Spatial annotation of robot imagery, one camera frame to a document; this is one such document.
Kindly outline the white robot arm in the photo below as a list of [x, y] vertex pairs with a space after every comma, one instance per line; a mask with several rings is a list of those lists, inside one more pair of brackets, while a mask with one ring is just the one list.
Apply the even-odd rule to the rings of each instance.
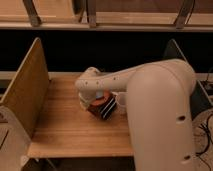
[[124, 91], [136, 171], [196, 171], [190, 95], [193, 68], [163, 60], [103, 75], [88, 68], [75, 82], [87, 107], [101, 90]]

